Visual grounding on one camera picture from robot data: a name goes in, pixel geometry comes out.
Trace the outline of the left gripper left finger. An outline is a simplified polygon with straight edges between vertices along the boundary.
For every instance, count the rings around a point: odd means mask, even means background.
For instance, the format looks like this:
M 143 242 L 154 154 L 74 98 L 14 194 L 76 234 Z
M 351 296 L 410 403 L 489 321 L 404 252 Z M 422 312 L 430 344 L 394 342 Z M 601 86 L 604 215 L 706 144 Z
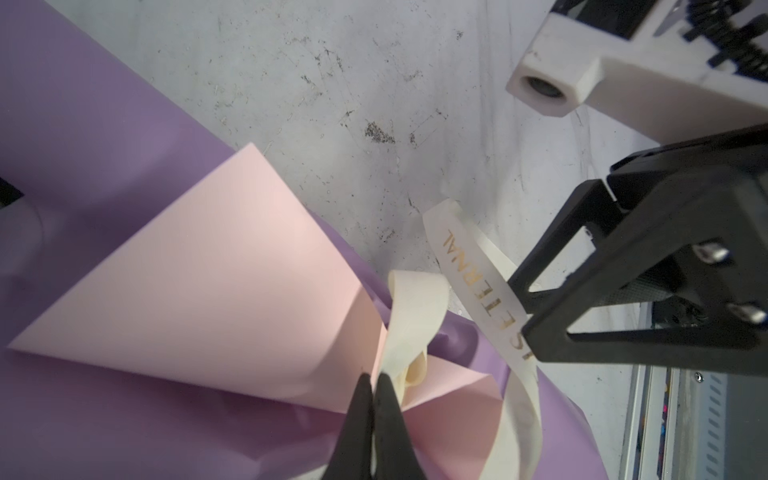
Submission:
M 371 376 L 356 384 L 347 414 L 323 480 L 371 480 L 374 404 Z

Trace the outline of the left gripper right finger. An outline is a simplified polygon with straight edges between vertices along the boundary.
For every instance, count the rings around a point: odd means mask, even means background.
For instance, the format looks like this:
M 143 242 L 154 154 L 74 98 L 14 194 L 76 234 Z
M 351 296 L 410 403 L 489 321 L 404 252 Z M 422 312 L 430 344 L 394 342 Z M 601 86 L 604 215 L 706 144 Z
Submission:
M 425 480 L 401 411 L 394 384 L 380 374 L 373 397 L 373 442 L 377 480 Z

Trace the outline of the cream ribbon strip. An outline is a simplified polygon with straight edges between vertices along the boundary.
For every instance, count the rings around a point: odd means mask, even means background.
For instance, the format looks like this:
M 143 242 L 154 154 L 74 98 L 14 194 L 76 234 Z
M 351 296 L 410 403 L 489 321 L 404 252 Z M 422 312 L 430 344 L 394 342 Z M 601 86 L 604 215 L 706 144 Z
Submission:
M 452 200 L 424 223 L 439 272 L 394 271 L 381 284 L 326 225 L 296 213 L 313 312 L 293 331 L 292 358 L 317 355 L 314 406 L 326 411 L 345 411 L 360 376 L 389 377 L 407 450 L 430 477 L 529 479 L 543 432 L 528 317 L 506 283 L 514 265 Z

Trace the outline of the purple pink wrapping paper sheet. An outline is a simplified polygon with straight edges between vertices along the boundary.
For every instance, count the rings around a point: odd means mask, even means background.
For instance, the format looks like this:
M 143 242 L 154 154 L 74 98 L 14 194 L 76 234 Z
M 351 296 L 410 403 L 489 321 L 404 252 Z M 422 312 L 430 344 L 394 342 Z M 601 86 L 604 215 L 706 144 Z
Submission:
M 5 1 L 1 178 L 21 194 L 1 211 L 3 478 L 324 473 L 350 402 L 315 407 L 317 355 L 292 358 L 309 211 L 254 145 L 231 150 L 47 3 Z M 583 412 L 537 373 L 529 479 L 604 478 Z

